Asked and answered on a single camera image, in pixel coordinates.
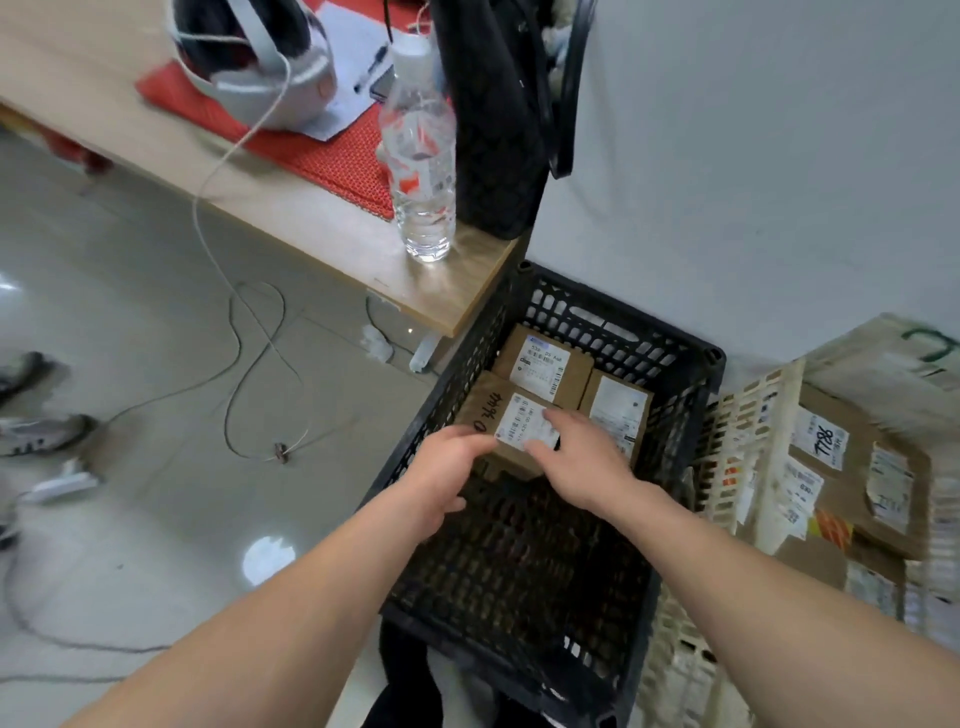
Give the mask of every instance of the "white headset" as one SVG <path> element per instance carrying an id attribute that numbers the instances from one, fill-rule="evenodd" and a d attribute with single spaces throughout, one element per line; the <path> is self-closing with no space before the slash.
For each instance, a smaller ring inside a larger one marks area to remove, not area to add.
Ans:
<path id="1" fill-rule="evenodd" d="M 289 59 L 280 53 L 251 0 L 227 0 L 245 37 L 182 32 L 177 27 L 175 1 L 167 1 L 167 29 L 183 73 L 198 91 L 219 102 L 240 123 L 262 129 L 295 130 L 319 116 L 336 94 L 337 77 L 326 30 L 302 0 L 296 2 L 309 28 L 309 45 L 302 54 Z M 215 71 L 208 80 L 188 64 L 185 40 L 249 46 L 257 63 Z"/>

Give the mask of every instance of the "vr headset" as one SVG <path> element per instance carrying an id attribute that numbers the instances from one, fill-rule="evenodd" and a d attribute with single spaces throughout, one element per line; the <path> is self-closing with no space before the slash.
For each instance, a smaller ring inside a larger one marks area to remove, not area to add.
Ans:
<path id="1" fill-rule="evenodd" d="M 241 124 L 294 130 L 337 92 L 326 31 L 301 0 L 168 0 L 183 73 Z"/>

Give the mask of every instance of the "white wall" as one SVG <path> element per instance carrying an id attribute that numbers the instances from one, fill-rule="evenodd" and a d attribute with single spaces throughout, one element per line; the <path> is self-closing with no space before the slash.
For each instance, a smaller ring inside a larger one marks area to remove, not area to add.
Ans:
<path id="1" fill-rule="evenodd" d="M 723 347 L 960 334 L 960 3 L 599 0 L 529 256 Z"/>

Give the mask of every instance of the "hand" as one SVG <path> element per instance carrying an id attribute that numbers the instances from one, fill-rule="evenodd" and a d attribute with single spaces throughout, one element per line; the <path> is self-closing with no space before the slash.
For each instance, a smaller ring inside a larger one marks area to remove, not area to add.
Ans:
<path id="1" fill-rule="evenodd" d="M 610 435 L 580 412 L 549 409 L 543 417 L 560 432 L 560 449 L 528 440 L 527 452 L 561 498 L 605 519 L 612 496 L 636 483 L 627 458 Z"/>
<path id="2" fill-rule="evenodd" d="M 423 509 L 422 538 L 437 532 L 444 515 L 467 507 L 467 502 L 457 494 L 467 482 L 473 460 L 495 447 L 492 435 L 479 435 L 470 425 L 450 425 L 424 438 L 414 461 L 397 483 Z"/>

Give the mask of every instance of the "stack of parcels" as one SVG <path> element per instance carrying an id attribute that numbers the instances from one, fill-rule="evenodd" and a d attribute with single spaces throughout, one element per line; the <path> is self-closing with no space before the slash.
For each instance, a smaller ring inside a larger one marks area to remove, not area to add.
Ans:
<path id="1" fill-rule="evenodd" d="M 904 560 L 926 556 L 929 488 L 924 452 L 804 384 L 780 488 L 764 509 L 768 531 L 773 519 L 787 533 L 774 556 L 902 619 Z"/>
<path id="2" fill-rule="evenodd" d="M 594 370 L 590 354 L 517 325 L 491 370 L 473 384 L 456 422 L 499 441 L 478 463 L 479 474 L 496 480 L 509 473 L 526 481 L 543 475 L 543 469 L 524 443 L 541 440 L 553 449 L 560 443 L 560 433 L 543 417 L 546 409 L 585 412 L 634 465 L 651 398 L 633 384 Z"/>

